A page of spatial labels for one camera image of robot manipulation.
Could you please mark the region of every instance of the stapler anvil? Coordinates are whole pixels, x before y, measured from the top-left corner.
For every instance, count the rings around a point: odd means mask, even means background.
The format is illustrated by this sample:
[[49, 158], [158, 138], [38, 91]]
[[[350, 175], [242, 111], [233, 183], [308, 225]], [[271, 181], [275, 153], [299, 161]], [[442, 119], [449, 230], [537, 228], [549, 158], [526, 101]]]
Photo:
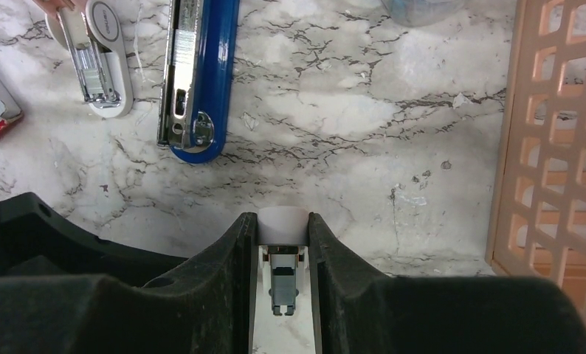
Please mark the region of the stapler anvil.
[[85, 103], [105, 117], [132, 109], [133, 93], [123, 34], [101, 0], [34, 0], [46, 13], [52, 37], [69, 51]]
[[226, 140], [238, 0], [171, 0], [158, 144], [214, 159]]

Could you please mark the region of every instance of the blue stapler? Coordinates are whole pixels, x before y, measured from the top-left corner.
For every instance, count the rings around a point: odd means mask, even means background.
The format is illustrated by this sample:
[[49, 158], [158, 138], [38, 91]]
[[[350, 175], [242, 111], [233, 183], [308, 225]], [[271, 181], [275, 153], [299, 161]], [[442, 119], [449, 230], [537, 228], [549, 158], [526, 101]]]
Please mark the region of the blue stapler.
[[226, 142], [238, 0], [171, 0], [158, 144], [200, 164]]

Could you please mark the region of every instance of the screw hole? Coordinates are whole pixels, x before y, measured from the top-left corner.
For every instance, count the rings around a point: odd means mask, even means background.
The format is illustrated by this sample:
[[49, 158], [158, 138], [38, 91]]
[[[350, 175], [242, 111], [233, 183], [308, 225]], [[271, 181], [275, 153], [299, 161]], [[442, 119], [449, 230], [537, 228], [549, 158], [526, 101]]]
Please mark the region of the screw hole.
[[52, 213], [49, 212], [49, 209], [47, 209], [47, 206], [44, 206], [43, 204], [39, 204], [39, 210], [45, 214], [45, 216], [47, 216], [48, 218], [52, 217]]
[[175, 282], [173, 279], [161, 277], [150, 280], [147, 284], [143, 286], [143, 288], [162, 288], [164, 286], [169, 286], [174, 284]]
[[171, 128], [175, 134], [182, 134], [182, 125], [180, 123], [176, 123]]

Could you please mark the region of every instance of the gray marble veining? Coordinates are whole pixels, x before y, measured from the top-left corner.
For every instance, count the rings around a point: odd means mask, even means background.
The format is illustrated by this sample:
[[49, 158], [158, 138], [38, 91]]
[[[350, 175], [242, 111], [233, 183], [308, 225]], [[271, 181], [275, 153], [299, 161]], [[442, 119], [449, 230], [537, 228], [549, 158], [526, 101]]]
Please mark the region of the gray marble veining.
[[[297, 205], [387, 273], [490, 274], [514, 1], [412, 29], [379, 0], [241, 0], [227, 144], [199, 166], [156, 146], [168, 2], [108, 2], [136, 97], [119, 119], [80, 103], [31, 1], [0, 1], [0, 77], [26, 112], [0, 141], [0, 199], [33, 191], [101, 238], [183, 256], [241, 212]], [[310, 353], [308, 322], [258, 317], [264, 338], [284, 328]]]

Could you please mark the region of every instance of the white marble surface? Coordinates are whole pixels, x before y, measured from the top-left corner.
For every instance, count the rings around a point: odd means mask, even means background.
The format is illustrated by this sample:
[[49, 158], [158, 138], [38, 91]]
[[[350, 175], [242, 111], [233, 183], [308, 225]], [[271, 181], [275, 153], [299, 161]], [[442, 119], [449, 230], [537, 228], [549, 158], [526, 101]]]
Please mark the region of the white marble surface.
[[[137, 101], [104, 120], [42, 12], [0, 1], [0, 77], [27, 114], [0, 141], [0, 199], [33, 191], [101, 238], [182, 256], [241, 212], [297, 205], [388, 273], [490, 273], [514, 1], [409, 29], [379, 0], [241, 0], [228, 143], [201, 166], [155, 143], [167, 0], [108, 2]], [[296, 319], [257, 316], [257, 353], [282, 329], [311, 353], [307, 295]]]

